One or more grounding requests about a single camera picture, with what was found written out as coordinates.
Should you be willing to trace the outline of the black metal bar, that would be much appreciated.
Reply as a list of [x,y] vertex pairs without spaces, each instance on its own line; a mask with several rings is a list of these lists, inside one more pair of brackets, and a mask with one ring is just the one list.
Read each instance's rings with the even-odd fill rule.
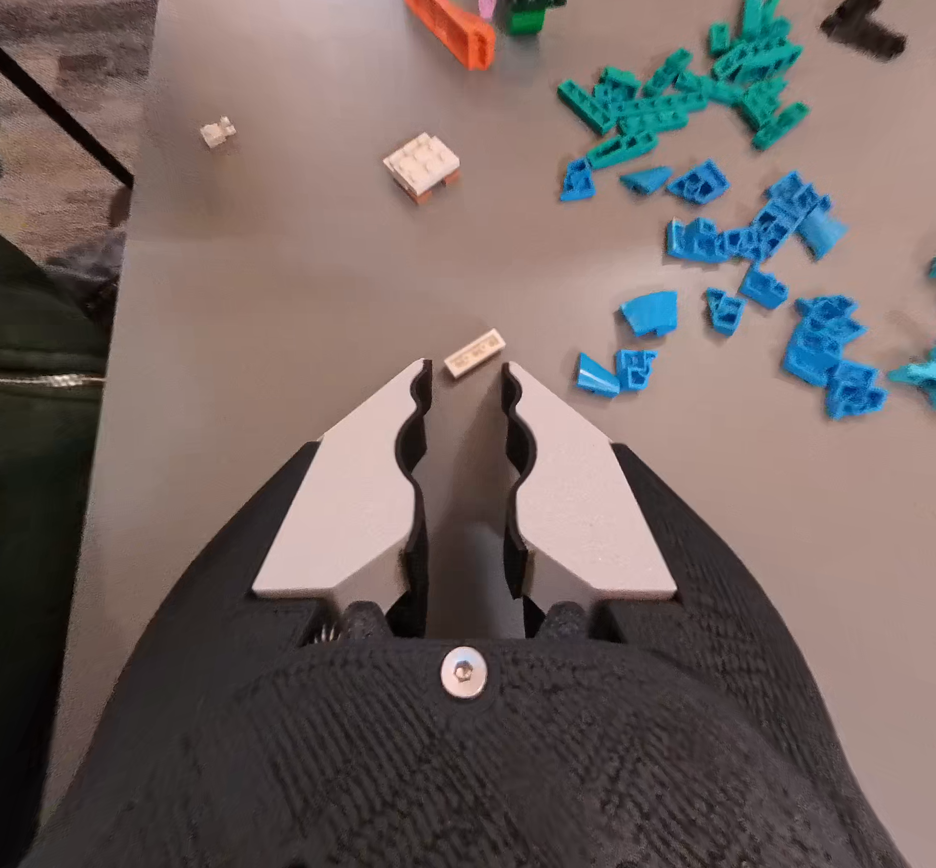
[[3,48],[1,49],[1,75],[102,168],[110,172],[119,183],[128,189],[134,188],[135,176],[123,165],[123,162]]

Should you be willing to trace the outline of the light turquoise lego piece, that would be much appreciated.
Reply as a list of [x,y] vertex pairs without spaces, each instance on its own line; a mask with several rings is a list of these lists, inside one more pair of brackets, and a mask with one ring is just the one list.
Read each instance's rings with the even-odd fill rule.
[[926,360],[912,361],[887,373],[892,383],[903,384],[919,390],[927,398],[930,408],[935,409],[935,347],[930,349]]

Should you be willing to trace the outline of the white and brown lego block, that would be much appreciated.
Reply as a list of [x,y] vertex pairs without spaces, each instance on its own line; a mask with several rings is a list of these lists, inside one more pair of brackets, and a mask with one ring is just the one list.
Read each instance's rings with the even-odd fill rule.
[[427,201],[438,186],[461,176],[461,161],[437,136],[422,132],[382,160],[394,182],[416,204]]

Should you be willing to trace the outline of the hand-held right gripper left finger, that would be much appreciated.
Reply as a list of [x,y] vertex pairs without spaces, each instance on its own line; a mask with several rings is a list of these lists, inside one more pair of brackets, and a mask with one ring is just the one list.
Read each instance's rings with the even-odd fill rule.
[[431,375],[429,359],[413,361],[321,436],[255,596],[426,614],[428,539],[413,471],[427,447]]

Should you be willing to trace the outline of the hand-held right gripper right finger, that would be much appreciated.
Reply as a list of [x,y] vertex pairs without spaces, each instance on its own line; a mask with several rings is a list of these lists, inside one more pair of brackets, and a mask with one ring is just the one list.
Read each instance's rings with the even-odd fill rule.
[[514,598],[667,601],[677,593],[610,439],[516,362],[502,366],[507,457],[504,562]]

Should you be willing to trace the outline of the white lego plate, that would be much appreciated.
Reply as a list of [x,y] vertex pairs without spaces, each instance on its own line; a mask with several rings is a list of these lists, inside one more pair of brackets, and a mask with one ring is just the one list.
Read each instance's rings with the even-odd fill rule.
[[500,354],[507,343],[497,329],[490,329],[444,359],[444,367],[453,380],[459,380]]

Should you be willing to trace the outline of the pile of blue lego pieces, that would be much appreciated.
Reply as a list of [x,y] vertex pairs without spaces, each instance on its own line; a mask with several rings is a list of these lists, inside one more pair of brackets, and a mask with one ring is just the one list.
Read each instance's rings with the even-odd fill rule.
[[[590,167],[584,160],[567,171],[562,200],[576,200],[594,192]],[[691,204],[706,204],[727,191],[729,183],[712,160],[665,183],[670,170],[661,168],[620,177],[625,187],[641,194],[665,188]],[[740,328],[746,308],[753,304],[774,311],[787,304],[790,289],[764,269],[791,237],[797,236],[809,253],[826,256],[847,231],[833,214],[833,201],[821,194],[799,171],[782,175],[766,187],[765,201],[748,225],[720,230],[705,217],[689,223],[673,218],[664,232],[664,255],[700,265],[746,262],[747,270],[737,293],[709,287],[704,299],[712,331],[724,338]],[[880,386],[878,369],[846,358],[846,348],[867,329],[856,318],[858,304],[842,294],[798,298],[794,325],[780,362],[783,372],[825,392],[825,416],[832,420],[879,412],[888,398]],[[620,313],[636,337],[661,339],[678,326],[675,290],[650,292],[627,300]],[[620,349],[611,368],[579,354],[574,374],[576,387],[602,398],[642,392],[649,384],[657,352]]]

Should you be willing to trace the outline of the pile of teal lego pieces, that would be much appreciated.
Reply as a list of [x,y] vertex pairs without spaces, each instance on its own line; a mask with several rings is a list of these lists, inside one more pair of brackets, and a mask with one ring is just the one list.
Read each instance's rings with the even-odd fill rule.
[[792,24],[780,13],[781,0],[742,0],[739,25],[725,20],[708,29],[707,72],[692,70],[694,54],[680,48],[648,79],[607,66],[591,88],[573,79],[556,94],[601,142],[586,159],[600,169],[643,157],[664,133],[688,125],[710,105],[737,113],[752,133],[752,147],[764,152],[810,114],[801,101],[783,104],[787,74],[803,52],[791,40]]

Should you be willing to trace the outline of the black lego piece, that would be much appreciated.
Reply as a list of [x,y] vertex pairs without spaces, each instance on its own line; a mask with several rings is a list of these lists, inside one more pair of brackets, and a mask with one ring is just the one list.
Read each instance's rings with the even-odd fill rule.
[[906,36],[873,19],[883,0],[843,0],[819,25],[831,41],[882,62],[902,55]]

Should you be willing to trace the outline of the orange brick separator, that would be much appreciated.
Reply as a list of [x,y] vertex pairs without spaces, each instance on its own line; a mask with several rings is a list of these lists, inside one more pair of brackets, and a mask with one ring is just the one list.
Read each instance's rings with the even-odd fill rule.
[[462,66],[477,71],[490,68],[496,49],[496,31],[490,23],[451,0],[404,3]]

